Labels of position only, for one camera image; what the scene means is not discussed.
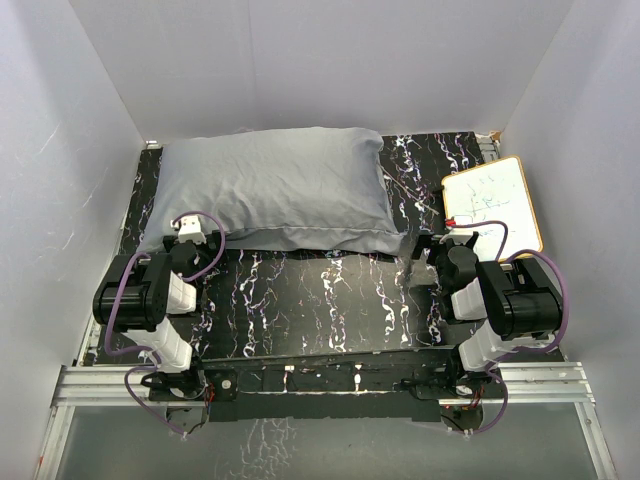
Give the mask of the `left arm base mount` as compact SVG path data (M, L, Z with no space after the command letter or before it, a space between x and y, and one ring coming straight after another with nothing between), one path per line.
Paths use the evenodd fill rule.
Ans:
M150 373L142 377L154 401L233 401L237 397L238 377L231 370L196 370L181 373Z

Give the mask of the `grey pillowcase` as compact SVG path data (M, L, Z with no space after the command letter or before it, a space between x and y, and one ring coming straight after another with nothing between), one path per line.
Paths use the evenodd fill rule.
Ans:
M205 232L229 249L344 250L396 256L379 152L364 128L265 130L178 140L164 147L154 203L139 248L157 251L171 223L202 211Z

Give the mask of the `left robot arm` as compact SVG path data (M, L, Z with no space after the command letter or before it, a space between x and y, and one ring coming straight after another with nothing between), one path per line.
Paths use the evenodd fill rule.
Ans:
M159 253L120 254L112 260L94 295L92 312L103 327L103 348L111 357L143 353L157 371L173 375L171 385L194 399L207 376L196 368L193 347L171 323L202 311L204 277L221 258L224 241L218 233L202 244L163 238Z

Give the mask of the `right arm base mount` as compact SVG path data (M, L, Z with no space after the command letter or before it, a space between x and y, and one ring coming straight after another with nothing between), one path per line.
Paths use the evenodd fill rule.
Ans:
M486 372L449 372L444 368L419 368L402 378L394 388L409 392L418 400L459 400L463 408L479 407L483 400L502 400L505 387L502 378Z

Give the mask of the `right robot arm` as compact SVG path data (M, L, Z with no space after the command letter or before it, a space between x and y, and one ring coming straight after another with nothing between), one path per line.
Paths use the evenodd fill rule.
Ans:
M454 347L446 366L447 388L460 397L471 395L481 374L513 355L557 348L570 312L566 283L549 257L524 249L505 260L482 261L474 252L478 237L423 235L414 249L429 251L426 263L441 288L441 317L450 324L482 323Z

